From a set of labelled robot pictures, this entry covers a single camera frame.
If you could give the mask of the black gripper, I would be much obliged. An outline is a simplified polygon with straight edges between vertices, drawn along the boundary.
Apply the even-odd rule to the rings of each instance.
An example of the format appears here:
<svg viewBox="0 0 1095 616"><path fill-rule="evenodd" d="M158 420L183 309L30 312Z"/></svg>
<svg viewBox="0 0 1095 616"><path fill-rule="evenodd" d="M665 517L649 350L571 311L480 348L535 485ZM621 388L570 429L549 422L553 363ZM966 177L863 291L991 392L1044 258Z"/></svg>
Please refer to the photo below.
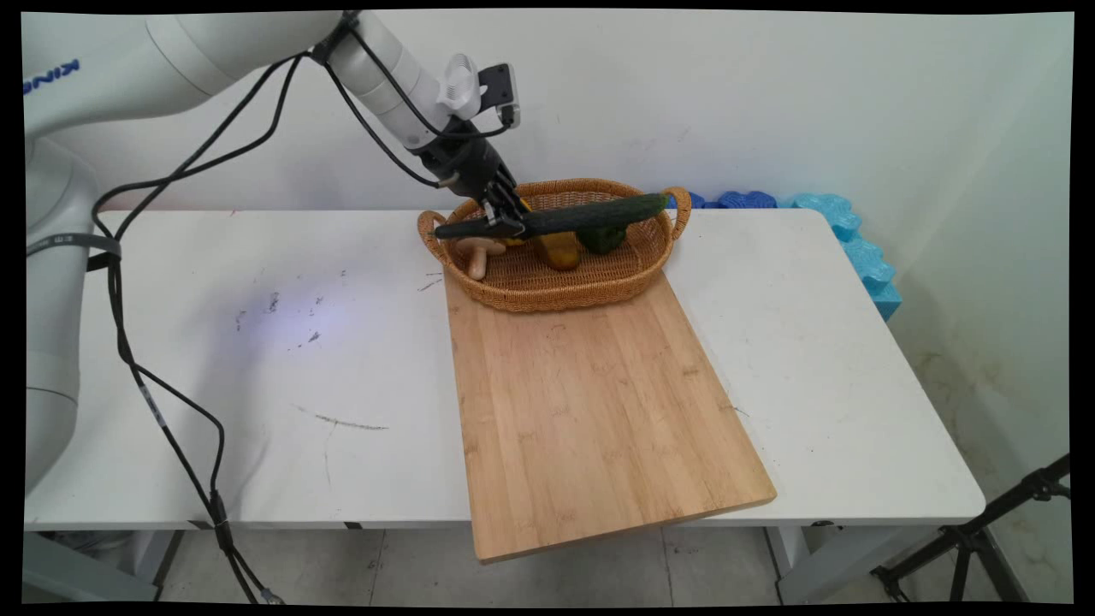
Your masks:
<svg viewBox="0 0 1095 616"><path fill-rule="evenodd" d="M525 237L525 216L531 212L531 207L525 204L512 172L487 139L435 138L408 152L418 156L420 164L447 190L482 204L488 219L486 237Z"/></svg>

